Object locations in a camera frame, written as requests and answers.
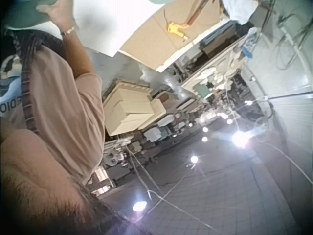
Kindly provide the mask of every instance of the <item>man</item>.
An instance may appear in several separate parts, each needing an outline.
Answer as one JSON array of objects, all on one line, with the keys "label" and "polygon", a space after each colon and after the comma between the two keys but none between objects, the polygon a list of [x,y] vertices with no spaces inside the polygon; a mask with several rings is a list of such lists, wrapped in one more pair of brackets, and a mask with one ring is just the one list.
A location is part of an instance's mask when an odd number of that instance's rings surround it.
[{"label": "man", "polygon": [[101,79],[75,33],[72,0],[37,10],[51,17],[63,42],[11,32],[16,54],[1,58],[2,231],[150,234],[85,189],[105,138]]}]

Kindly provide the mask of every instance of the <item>wall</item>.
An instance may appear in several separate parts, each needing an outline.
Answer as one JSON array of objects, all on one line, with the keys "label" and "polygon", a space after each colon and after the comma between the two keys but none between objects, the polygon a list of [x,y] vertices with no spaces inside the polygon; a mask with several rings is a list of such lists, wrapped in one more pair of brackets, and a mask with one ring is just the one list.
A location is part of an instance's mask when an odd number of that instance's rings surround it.
[{"label": "wall", "polygon": [[[287,154],[312,179],[313,33],[310,33],[301,50],[302,60],[297,57],[289,68],[284,68],[294,49],[288,43],[279,46],[283,34],[276,26],[280,14],[295,14],[285,25],[294,37],[311,19],[312,2],[277,0],[275,10],[277,14],[272,15],[264,31],[265,37],[259,40],[248,66],[275,108],[268,141]],[[260,27],[262,22],[259,19],[264,15],[265,11],[259,9],[252,22]],[[250,86],[260,98],[262,92],[256,83],[250,83]],[[256,150],[282,191],[296,222],[306,234],[313,221],[312,184],[273,147],[262,144]]]}]

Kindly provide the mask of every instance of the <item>wooden panel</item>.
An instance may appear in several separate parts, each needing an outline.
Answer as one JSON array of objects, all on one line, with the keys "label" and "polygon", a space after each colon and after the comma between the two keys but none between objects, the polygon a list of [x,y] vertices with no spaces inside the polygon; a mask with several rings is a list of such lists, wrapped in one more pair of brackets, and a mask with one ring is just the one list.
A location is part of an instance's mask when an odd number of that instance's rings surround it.
[{"label": "wooden panel", "polygon": [[167,4],[133,34],[121,51],[156,70],[178,50],[220,21],[219,1],[211,0],[193,25],[182,29],[188,40],[167,32],[167,21],[186,23],[199,3],[198,0],[180,0]]}]

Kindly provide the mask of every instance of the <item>white panel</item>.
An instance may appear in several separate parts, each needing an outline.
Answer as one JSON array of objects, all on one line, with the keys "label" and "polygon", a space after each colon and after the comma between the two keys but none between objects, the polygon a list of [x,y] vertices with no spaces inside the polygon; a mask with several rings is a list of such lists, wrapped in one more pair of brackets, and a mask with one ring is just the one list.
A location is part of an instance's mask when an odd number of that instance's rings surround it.
[{"label": "white panel", "polygon": [[[74,17],[85,47],[114,56],[132,34],[163,5],[148,0],[75,0]],[[61,38],[52,22],[31,27]]]},{"label": "white panel", "polygon": [[271,102],[287,140],[311,152],[313,94],[274,99]]}]

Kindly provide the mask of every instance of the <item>bright light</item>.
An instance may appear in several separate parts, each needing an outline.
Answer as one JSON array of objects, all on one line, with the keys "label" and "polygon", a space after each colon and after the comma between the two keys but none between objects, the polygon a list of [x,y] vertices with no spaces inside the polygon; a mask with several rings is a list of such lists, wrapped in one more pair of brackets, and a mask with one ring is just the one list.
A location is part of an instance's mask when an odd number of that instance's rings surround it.
[{"label": "bright light", "polygon": [[247,132],[237,131],[231,139],[237,147],[245,148],[250,137]]},{"label": "bright light", "polygon": [[247,105],[247,106],[250,106],[250,105],[252,105],[252,104],[253,104],[253,101],[248,100],[248,101],[245,101],[245,103],[246,103],[246,105]]},{"label": "bright light", "polygon": [[220,113],[220,116],[225,120],[228,118],[228,115],[225,113]]},{"label": "bright light", "polygon": [[110,186],[106,185],[106,186],[102,187],[102,189],[103,189],[104,192],[107,192],[107,191],[110,190]]},{"label": "bright light", "polygon": [[190,158],[190,161],[193,163],[193,164],[196,164],[198,161],[199,161],[199,158],[197,156],[192,156]]},{"label": "bright light", "polygon": [[136,204],[133,206],[133,211],[135,212],[141,212],[143,211],[147,206],[147,202],[142,201],[142,202],[136,202]]}]

